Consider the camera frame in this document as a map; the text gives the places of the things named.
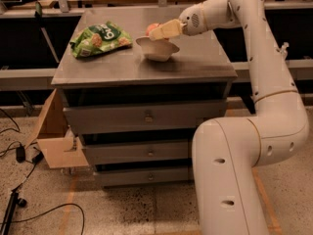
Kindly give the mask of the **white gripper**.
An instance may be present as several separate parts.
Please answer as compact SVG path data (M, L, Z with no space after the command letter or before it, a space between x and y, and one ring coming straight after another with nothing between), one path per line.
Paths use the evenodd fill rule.
M150 36L156 39L172 38L182 33L193 36L207 31L203 3L199 3L185 9L180 14L179 20L174 19L163 23L161 28L151 31Z

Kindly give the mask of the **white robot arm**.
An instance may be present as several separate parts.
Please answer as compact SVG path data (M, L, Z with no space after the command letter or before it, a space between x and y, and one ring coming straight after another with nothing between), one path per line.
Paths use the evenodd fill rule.
M192 142L201 235L269 235L252 170L284 161L309 135L308 116L266 20L264 0L206 0L153 29L152 40L242 28L255 113L203 122Z

